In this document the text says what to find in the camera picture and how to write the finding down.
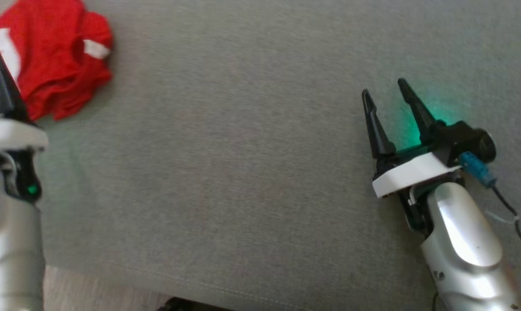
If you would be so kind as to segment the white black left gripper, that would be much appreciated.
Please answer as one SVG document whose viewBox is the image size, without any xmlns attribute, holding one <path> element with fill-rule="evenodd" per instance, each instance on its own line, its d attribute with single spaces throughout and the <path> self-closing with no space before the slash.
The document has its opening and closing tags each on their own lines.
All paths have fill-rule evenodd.
<svg viewBox="0 0 521 311">
<path fill-rule="evenodd" d="M 47 134 L 29 125 L 26 105 L 0 53 L 0 175 L 9 196 L 28 203 L 41 199 L 34 156 L 49 145 Z"/>
</svg>

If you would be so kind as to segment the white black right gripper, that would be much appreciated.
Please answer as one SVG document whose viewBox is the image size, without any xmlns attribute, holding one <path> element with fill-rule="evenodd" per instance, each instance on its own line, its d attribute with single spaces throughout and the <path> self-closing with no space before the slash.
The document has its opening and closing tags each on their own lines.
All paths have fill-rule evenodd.
<svg viewBox="0 0 521 311">
<path fill-rule="evenodd" d="M 436 128 L 445 126 L 445 122 L 434 118 L 406 79 L 398 79 L 397 84 L 404 101 L 411 108 L 420 142 L 432 143 Z M 362 91 L 362 102 L 375 160 L 373 190 L 379 198 L 399 199 L 410 230 L 427 238 L 434 229 L 427 201 L 429 193 L 446 182 L 462 185 L 460 168 L 447 167 L 428 147 L 422 145 L 397 151 L 377 116 L 377 106 L 367 89 Z"/>
</svg>

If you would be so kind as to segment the red and white shirt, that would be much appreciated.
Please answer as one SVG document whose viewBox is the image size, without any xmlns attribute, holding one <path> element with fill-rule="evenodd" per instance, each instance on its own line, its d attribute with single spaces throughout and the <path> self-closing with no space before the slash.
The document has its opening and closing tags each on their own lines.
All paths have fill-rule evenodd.
<svg viewBox="0 0 521 311">
<path fill-rule="evenodd" d="M 31 120 L 77 114 L 112 73 L 114 45 L 107 18 L 83 0 L 16 0 L 0 15 L 3 57 L 13 51 L 14 74 Z"/>
</svg>

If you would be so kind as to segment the large grey sofa seat cushion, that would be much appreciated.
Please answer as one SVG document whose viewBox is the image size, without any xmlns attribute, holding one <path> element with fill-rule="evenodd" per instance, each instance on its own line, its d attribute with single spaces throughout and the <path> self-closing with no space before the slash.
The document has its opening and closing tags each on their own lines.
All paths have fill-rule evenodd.
<svg viewBox="0 0 521 311">
<path fill-rule="evenodd" d="M 521 215 L 521 0 L 84 0 L 112 81 L 42 119 L 48 264 L 243 311 L 429 311 L 361 92 L 419 143 L 397 79 L 490 132 Z"/>
</svg>

